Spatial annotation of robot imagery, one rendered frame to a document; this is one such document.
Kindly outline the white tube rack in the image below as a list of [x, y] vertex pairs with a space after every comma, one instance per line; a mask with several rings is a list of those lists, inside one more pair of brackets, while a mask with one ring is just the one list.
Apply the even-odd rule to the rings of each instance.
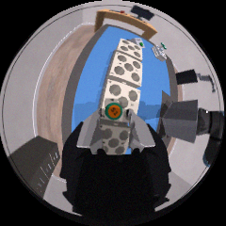
[[[163, 53], [160, 52], [160, 51], [159, 51], [159, 48], [157, 47], [157, 49], [158, 49], [158, 51], [159, 51], [159, 54], [158, 54], [158, 53], [156, 52], [155, 47], [157, 47], [157, 45], [155, 45], [154, 47], [152, 47], [155, 57], [158, 58], [160, 61], [166, 60], [167, 58], [165, 57], [165, 54], [163, 54], [164, 52], [163, 52], [163, 51], [162, 51]], [[155, 53], [155, 52], [156, 52], [156, 53]]]

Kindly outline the beige bucket adapter block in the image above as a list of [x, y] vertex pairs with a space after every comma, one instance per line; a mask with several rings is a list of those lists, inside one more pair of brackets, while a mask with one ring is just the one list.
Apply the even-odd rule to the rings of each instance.
[[115, 121], [129, 123], [129, 119], [126, 118], [126, 109], [131, 109], [133, 112], [135, 112], [135, 114], [137, 114], [139, 97], [140, 90], [108, 79], [105, 87], [105, 92], [102, 96], [103, 100], [100, 104], [100, 108], [102, 109], [102, 117], [100, 119], [110, 120], [105, 115], [105, 107], [110, 103], [118, 102], [118, 104], [121, 105], [123, 112], [122, 116]]
[[101, 149], [104, 149], [107, 154], [125, 154], [131, 127], [121, 121], [100, 120], [99, 128], [102, 130], [104, 142]]
[[137, 89], [141, 87], [142, 63], [116, 52], [114, 60], [111, 62], [108, 79]]
[[142, 61], [142, 48], [128, 40], [121, 39], [115, 52], [127, 55], [135, 60], [138, 60], [139, 62]]

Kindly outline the blue bench mat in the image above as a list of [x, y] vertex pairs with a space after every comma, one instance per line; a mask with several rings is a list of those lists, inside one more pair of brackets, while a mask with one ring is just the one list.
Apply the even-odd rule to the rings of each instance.
[[[98, 109], [113, 51], [116, 50], [121, 39], [133, 39], [129, 34], [133, 38], [140, 38], [128, 31], [109, 26], [93, 47], [75, 93], [72, 131]], [[141, 87], [137, 88], [141, 90], [137, 115], [149, 123], [156, 132], [160, 117], [162, 90], [170, 96], [169, 73], [166, 60], [162, 62], [156, 58], [152, 49], [153, 45], [141, 39], [145, 48], [142, 48], [142, 82]]]

